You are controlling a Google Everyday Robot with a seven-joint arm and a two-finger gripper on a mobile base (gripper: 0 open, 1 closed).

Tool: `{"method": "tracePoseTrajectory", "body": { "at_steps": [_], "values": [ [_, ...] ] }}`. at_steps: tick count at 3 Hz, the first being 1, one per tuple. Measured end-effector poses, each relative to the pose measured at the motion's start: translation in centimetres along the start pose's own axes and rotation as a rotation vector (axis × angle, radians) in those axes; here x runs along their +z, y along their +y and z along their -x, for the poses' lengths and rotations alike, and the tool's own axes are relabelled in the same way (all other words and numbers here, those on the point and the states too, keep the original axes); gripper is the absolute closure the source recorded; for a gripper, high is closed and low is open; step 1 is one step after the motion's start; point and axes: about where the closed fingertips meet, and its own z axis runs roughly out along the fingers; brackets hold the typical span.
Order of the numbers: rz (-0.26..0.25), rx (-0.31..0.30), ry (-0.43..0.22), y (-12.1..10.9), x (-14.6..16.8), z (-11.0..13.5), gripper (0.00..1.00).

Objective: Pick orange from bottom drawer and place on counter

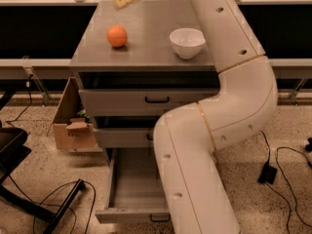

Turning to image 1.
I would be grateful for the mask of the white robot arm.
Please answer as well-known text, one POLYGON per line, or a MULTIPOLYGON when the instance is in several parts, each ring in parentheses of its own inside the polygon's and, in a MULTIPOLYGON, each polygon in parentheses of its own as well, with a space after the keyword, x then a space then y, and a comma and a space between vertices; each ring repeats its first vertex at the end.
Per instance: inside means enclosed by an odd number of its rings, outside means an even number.
POLYGON ((173 109, 153 133, 175 234, 241 234, 216 151, 259 132, 277 107, 275 75, 234 0, 189 0, 218 75, 217 98, 173 109))

